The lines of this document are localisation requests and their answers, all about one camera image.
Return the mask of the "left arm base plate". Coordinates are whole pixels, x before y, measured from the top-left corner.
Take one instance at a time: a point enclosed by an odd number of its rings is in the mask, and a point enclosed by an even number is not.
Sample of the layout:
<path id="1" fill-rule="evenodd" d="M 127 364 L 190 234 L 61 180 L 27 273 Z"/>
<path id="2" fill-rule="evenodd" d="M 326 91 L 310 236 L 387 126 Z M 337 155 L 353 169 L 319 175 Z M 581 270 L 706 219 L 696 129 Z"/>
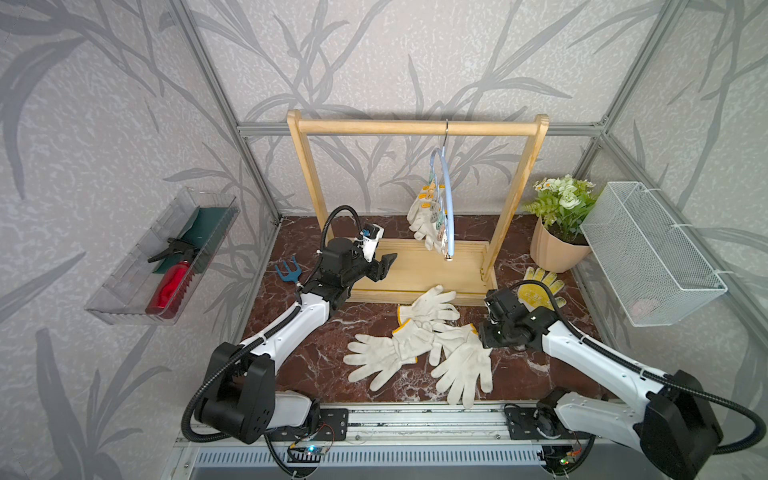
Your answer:
<path id="1" fill-rule="evenodd" d="M 271 441 L 296 442 L 306 438 L 336 442 L 346 439 L 350 411 L 346 408 L 320 407 L 310 412 L 304 424 L 272 429 L 266 436 Z"/>

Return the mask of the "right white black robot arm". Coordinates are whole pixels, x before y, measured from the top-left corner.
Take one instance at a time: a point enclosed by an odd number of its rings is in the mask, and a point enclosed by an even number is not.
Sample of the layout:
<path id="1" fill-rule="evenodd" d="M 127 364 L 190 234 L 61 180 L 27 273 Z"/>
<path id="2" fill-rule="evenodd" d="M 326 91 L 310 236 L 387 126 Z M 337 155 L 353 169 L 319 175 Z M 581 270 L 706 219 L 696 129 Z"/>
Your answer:
<path id="1" fill-rule="evenodd" d="M 510 289 L 489 291 L 485 305 L 488 318 L 479 326 L 484 346 L 543 352 L 617 397 L 599 400 L 556 388 L 526 414 L 508 405 L 512 435 L 602 437 L 643 453 L 671 479 L 693 479 L 711 456 L 749 449 L 767 433 L 752 410 L 704 391 L 682 370 L 668 374 L 615 351 L 576 328 L 557 306 L 528 310 Z"/>

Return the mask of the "blue clip hanger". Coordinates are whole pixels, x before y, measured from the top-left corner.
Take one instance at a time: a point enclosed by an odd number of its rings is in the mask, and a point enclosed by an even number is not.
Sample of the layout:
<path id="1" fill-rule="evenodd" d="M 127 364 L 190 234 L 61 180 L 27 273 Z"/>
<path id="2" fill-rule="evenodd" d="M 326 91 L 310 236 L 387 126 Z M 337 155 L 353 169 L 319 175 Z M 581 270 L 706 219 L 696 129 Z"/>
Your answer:
<path id="1" fill-rule="evenodd" d="M 448 253 L 442 256 L 446 261 L 452 261 L 455 256 L 455 221 L 451 179 L 446 160 L 448 132 L 449 122 L 445 121 L 442 143 L 430 154 L 429 186 L 435 189 L 435 210 L 443 211 L 446 218 Z"/>

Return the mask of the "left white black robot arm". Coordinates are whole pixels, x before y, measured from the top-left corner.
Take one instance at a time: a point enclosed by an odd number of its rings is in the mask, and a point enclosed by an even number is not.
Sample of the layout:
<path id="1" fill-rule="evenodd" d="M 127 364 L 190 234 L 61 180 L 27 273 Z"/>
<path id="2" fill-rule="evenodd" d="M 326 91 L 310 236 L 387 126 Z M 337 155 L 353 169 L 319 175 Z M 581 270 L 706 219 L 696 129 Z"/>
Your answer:
<path id="1" fill-rule="evenodd" d="M 235 438 L 252 444 L 269 430 L 300 427 L 311 417 L 313 401 L 277 390 L 276 374 L 289 355 L 349 299 L 363 278 L 386 278 L 398 255 L 375 258 L 378 242 L 361 236 L 334 238 L 320 250 L 296 300 L 262 331 L 239 344 L 224 342 L 212 353 L 202 385 L 181 418 L 191 442 Z"/>

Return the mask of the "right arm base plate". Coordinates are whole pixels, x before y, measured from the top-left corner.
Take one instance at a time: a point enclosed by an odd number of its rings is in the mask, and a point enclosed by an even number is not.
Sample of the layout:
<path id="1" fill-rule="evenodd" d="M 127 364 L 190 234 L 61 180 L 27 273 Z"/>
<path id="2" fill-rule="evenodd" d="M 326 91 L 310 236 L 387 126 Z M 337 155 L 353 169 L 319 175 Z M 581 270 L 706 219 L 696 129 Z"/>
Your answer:
<path id="1" fill-rule="evenodd" d="M 590 437 L 566 429 L 551 407 L 505 404 L 503 414 L 511 440 L 586 441 Z"/>

